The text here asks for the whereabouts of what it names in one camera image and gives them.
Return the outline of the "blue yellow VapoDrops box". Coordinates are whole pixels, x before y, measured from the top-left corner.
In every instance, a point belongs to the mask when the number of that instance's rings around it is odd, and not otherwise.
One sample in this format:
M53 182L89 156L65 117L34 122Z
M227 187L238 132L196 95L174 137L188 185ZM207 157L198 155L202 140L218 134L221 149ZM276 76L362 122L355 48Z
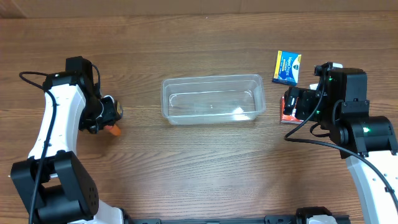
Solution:
M284 85L296 86L302 55L279 50L277 53L272 81Z

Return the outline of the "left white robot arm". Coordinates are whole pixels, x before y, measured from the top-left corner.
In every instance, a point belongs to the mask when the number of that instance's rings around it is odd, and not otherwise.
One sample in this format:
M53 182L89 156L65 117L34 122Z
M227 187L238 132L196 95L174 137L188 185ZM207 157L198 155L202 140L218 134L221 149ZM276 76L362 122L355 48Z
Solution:
M122 106L112 96L102 96L99 70L82 56L67 58L65 71L44 76L39 135L27 159L11 169L29 223L131 223L123 209L100 200L76 155L79 131L121 133L116 122Z

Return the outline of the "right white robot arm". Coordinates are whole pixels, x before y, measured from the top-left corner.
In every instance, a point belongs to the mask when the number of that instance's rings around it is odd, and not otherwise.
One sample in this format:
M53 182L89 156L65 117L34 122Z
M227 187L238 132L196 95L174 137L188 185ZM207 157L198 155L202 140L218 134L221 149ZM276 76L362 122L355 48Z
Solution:
M368 77L359 68L327 62L314 70L316 89L290 87L283 112L313 121L339 150L354 180L366 223L397 223L397 138L385 116L370 116Z

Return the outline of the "orange tube white cap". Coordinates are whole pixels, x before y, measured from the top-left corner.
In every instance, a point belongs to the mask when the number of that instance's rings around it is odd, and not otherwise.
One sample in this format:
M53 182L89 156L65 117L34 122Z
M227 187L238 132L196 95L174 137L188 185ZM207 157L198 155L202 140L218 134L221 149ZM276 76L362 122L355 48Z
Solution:
M117 127L116 125L107 125L104 127L105 130L107 130L109 133L111 133L114 136L120 136L121 135L121 130L119 127Z

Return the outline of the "black tube white cap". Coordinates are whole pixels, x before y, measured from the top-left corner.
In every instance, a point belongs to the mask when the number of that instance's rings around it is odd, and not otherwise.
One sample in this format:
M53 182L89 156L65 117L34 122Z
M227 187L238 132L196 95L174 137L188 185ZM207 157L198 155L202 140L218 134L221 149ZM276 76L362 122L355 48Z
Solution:
M120 120L123 117L123 108L120 102L115 102L116 112L117 112L117 120Z

